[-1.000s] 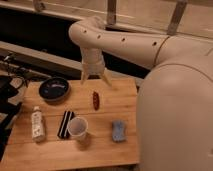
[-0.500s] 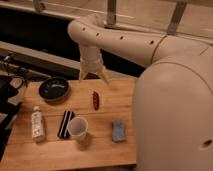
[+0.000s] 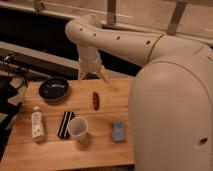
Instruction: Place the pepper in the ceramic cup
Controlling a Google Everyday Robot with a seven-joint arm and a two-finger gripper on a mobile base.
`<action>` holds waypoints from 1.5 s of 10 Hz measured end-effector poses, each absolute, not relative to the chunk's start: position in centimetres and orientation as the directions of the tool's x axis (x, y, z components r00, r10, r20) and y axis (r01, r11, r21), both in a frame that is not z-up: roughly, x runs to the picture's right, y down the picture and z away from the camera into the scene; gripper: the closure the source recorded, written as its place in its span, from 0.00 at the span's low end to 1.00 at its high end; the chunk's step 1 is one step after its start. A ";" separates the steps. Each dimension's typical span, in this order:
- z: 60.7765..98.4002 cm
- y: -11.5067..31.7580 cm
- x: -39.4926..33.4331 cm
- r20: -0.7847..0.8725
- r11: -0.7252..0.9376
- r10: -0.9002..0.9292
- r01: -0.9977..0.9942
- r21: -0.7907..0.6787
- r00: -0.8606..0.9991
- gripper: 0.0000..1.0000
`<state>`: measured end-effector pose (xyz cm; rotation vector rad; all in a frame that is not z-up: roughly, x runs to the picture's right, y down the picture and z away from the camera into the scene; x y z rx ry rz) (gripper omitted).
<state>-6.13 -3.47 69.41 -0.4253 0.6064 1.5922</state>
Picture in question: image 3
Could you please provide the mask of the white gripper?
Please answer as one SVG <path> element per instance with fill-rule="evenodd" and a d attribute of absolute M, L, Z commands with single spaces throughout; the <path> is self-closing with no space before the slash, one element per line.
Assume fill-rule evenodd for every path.
<path fill-rule="evenodd" d="M 84 79 L 86 73 L 97 73 L 100 70 L 98 76 L 105 83 L 109 82 L 105 67 L 102 66 L 102 60 L 96 48 L 79 46 L 78 53 L 80 65 L 80 69 L 78 71 L 78 81 Z"/>

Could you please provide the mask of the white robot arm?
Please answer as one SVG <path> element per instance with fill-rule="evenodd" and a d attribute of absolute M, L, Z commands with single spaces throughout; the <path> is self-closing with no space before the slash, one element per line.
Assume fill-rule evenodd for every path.
<path fill-rule="evenodd" d="M 103 29 L 94 14 L 69 21 L 79 75 L 103 78 L 100 50 L 141 67 L 128 98 L 135 171 L 213 171 L 213 49 L 159 33 Z"/>

